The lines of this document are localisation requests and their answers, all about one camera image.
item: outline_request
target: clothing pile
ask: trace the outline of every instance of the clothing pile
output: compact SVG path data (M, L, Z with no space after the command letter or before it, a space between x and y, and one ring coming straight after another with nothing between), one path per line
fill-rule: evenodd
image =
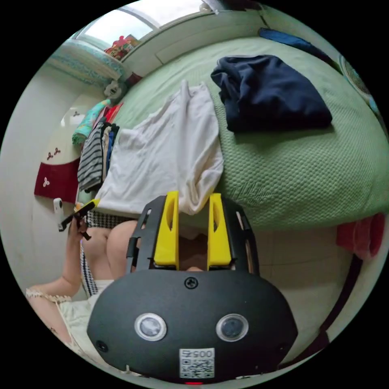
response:
M211 74L234 133L326 128L332 115L302 74L270 55L223 57Z
M108 173L118 131L119 126L103 117L85 140L77 172L79 191L89 193L100 189Z

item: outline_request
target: lace trim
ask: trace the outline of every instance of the lace trim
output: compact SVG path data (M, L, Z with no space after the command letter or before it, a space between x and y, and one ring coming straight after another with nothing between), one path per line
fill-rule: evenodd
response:
M77 355L83 357L84 356L84 352L82 351L81 347L76 343L76 341L73 339L73 336L71 335L71 343L65 343L64 344L70 348L74 353L76 353Z
M36 291L33 289L26 289L26 297L44 297L45 299L53 302L53 303L63 303L65 301L72 301L69 296L50 296L46 293Z

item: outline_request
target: sticker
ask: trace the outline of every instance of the sticker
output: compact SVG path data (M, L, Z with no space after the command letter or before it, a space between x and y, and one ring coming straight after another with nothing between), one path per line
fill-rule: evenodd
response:
M180 378L214 377L214 348L180 348Z

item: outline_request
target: white cloth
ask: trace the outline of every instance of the white cloth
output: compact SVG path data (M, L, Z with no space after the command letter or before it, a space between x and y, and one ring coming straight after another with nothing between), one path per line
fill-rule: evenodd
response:
M107 364L100 354L97 352L87 334L89 318L93 307L99 298L100 294L113 283L113 280L95 280L98 293L90 297L88 300L72 301L68 296L50 296L40 291L33 289L26 290L26 297L44 297L56 304L58 311L66 325L68 333L71 337L70 343L64 343L72 351L83 357L89 362L94 362L97 365L102 365L110 370L120 373L140 376L129 369L121 371Z
M99 208L140 214L160 195L178 190L180 212L201 211L223 172L219 125L207 86L168 97L133 129L122 128L112 150Z

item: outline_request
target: blue pillow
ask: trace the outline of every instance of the blue pillow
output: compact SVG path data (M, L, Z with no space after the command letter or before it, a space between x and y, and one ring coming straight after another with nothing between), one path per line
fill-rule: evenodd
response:
M261 28L261 30L259 31L259 36L261 38L266 38L271 41L283 43L296 49L300 49L321 59L330 66L334 66L334 61L326 53L324 53L323 51L315 47L313 44L307 42L302 38L287 34L285 32L271 30L269 28Z

